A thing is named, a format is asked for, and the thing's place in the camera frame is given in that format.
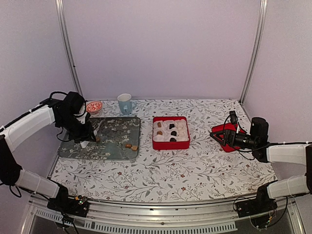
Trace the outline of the white plastic box insert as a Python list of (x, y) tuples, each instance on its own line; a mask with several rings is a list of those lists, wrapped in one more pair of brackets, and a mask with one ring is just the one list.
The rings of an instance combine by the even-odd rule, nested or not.
[[(162, 127), (158, 127), (157, 123), (160, 122)], [(169, 125), (174, 124), (175, 127), (169, 129)], [(161, 131), (163, 135), (157, 135), (157, 131)], [(176, 131), (177, 135), (172, 136), (171, 132)], [(178, 136), (178, 131), (184, 131), (185, 136)], [(186, 142), (189, 140), (188, 126), (184, 119), (178, 120), (158, 120), (153, 123), (153, 140), (155, 142)]]

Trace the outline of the green floral tray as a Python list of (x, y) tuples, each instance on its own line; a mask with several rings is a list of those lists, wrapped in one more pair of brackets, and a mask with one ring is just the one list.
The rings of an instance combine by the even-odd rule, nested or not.
[(139, 147), (141, 121), (138, 117), (95, 117), (90, 119), (100, 142), (89, 142), (86, 148), (79, 143), (63, 142), (58, 156), (84, 160), (132, 160), (136, 151), (126, 144)]

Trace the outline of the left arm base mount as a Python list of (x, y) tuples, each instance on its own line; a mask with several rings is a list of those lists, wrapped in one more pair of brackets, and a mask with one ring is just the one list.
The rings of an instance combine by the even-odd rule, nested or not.
[(70, 197), (66, 187), (59, 183), (57, 183), (57, 185), (59, 187), (57, 196), (48, 199), (47, 208), (68, 215), (86, 217), (90, 206), (88, 197), (82, 195)]

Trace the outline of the red chocolate box base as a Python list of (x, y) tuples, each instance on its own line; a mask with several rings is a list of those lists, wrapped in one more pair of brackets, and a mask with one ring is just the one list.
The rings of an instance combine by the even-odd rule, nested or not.
[[(154, 117), (153, 123), (155, 121), (158, 121), (158, 120), (178, 120), (178, 119), (184, 119), (187, 122), (186, 117), (177, 116), (177, 117)], [(188, 127), (188, 134), (189, 134), (189, 140), (186, 142), (155, 142), (152, 138), (153, 149), (159, 150), (159, 151), (161, 151), (161, 150), (185, 150), (185, 149), (188, 149), (190, 146), (189, 127)]]

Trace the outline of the left aluminium frame post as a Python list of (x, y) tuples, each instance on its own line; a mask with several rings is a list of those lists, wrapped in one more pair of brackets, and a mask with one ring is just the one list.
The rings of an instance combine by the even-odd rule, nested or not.
[(60, 33), (62, 36), (63, 45), (65, 49), (65, 55), (66, 55), (67, 62), (69, 65), (69, 70), (71, 73), (74, 89), (80, 95), (83, 95), (80, 81), (78, 79), (77, 70), (76, 70), (76, 63), (74, 61), (74, 56), (73, 56), (73, 52), (72, 52), (72, 48), (70, 44), (63, 1), (55, 0), (55, 3), (56, 3), (56, 10), (57, 10), (57, 17), (58, 17), (58, 22), (59, 22), (59, 27), (60, 27)]

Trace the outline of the right aluminium frame post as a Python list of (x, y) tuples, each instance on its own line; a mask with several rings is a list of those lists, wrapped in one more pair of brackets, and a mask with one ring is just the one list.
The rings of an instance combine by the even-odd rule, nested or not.
[(260, 9), (259, 9), (259, 16), (258, 16), (258, 22), (256, 27), (256, 34), (252, 49), (252, 56), (249, 62), (246, 78), (244, 81), (242, 93), (240, 96), (240, 103), (243, 105), (246, 101), (248, 90), (252, 81), (258, 53), (260, 50), (262, 35), (265, 27), (265, 20), (266, 20), (266, 14), (267, 14), (267, 7), (268, 7), (268, 1), (267, 0), (261, 0), (260, 1)]

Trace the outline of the light blue mug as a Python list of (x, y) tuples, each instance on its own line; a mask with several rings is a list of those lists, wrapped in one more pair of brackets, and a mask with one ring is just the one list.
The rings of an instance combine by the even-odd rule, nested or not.
[(137, 103), (132, 100), (131, 94), (120, 94), (117, 97), (119, 109), (123, 115), (129, 115), (136, 108)]

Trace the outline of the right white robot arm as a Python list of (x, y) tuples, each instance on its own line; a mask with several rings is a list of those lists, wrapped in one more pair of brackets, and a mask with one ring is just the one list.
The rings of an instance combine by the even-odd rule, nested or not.
[(312, 193), (312, 143), (311, 142), (268, 142), (268, 122), (261, 117), (251, 121), (249, 133), (241, 129), (238, 120), (228, 116), (229, 123), (212, 128), (210, 137), (217, 141), (222, 148), (229, 151), (251, 153), (262, 163), (290, 163), (306, 167), (306, 172), (284, 180), (277, 180), (260, 186), (256, 198), (252, 202), (255, 212), (261, 213), (279, 197), (297, 196)]

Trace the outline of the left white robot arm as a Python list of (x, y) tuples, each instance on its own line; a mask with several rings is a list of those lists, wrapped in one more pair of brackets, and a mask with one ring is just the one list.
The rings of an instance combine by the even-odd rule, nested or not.
[(97, 131), (89, 120), (91, 115), (86, 110), (84, 97), (77, 92), (68, 92), (64, 96), (63, 100), (49, 96), (33, 109), (7, 125), (1, 126), (0, 183), (53, 198), (53, 203), (61, 211), (67, 212), (73, 204), (71, 198), (60, 193), (62, 187), (36, 173), (23, 169), (13, 157), (13, 152), (24, 141), (51, 124), (66, 130), (67, 140), (79, 143), (82, 148), (85, 148), (89, 142), (97, 140)]

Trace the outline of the floral tablecloth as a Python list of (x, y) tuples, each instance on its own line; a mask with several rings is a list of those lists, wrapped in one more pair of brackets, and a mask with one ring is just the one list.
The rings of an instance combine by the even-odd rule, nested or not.
[[(276, 180), (268, 163), (251, 154), (226, 153), (209, 135), (234, 110), (244, 129), (250, 122), (237, 100), (137, 100), (133, 115), (141, 119), (138, 156), (131, 161), (60, 158), (52, 180), (71, 195), (127, 202), (188, 202), (245, 196)], [(159, 116), (184, 116), (190, 132), (187, 150), (156, 151), (152, 122)]]

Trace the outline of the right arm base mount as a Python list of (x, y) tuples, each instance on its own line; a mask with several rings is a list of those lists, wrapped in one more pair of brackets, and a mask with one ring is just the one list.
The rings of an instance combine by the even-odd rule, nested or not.
[(275, 199), (269, 198), (267, 187), (270, 183), (264, 184), (257, 189), (256, 197), (246, 198), (243, 201), (234, 202), (234, 210), (238, 217), (257, 215), (277, 209)]

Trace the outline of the red patterned small bowl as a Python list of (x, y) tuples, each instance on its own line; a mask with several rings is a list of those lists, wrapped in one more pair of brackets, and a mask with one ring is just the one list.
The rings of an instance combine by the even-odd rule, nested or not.
[(86, 105), (86, 111), (90, 114), (97, 114), (102, 109), (101, 101), (91, 101)]

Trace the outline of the aluminium frame post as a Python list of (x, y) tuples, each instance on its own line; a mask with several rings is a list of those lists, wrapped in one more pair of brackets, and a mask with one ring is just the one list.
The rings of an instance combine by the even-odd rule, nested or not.
[(252, 49), (252, 56), (249, 62), (246, 78), (244, 81), (242, 93), (240, 96), (240, 103), (243, 105), (246, 101), (248, 90), (252, 81), (258, 53), (260, 50), (262, 35), (265, 27), (265, 20), (266, 20), (266, 14), (267, 14), (267, 7), (268, 7), (268, 1), (267, 0), (261, 0), (260, 1), (260, 9), (259, 9), (259, 16), (258, 16), (258, 22), (256, 27), (256, 34)]
[(69, 65), (69, 70), (71, 73), (74, 89), (80, 95), (83, 95), (80, 81), (78, 79), (77, 70), (76, 70), (76, 63), (74, 61), (74, 56), (73, 56), (73, 52), (72, 52), (72, 48), (70, 44), (63, 1), (55, 0), (55, 3), (56, 3), (56, 10), (57, 10), (57, 17), (58, 17), (58, 22), (59, 22), (59, 27), (60, 27), (60, 33), (62, 36), (63, 45), (65, 49), (65, 55), (66, 55), (67, 62)]

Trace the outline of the red box lid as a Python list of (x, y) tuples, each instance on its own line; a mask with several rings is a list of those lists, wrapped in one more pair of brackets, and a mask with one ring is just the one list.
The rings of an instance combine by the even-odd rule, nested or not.
[(247, 132), (239, 124), (232, 123), (217, 125), (210, 132), (210, 137), (217, 141), (227, 153), (247, 149), (247, 144), (243, 142), (246, 136)]

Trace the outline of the front aluminium rail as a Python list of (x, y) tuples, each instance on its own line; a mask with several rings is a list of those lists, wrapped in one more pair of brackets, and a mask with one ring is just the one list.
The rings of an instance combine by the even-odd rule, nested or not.
[(135, 203), (89, 200), (86, 217), (47, 208), (47, 201), (31, 196), (23, 234), (306, 234), (294, 198), (277, 199), (272, 211), (245, 217), (237, 203), (250, 196), (197, 202)]

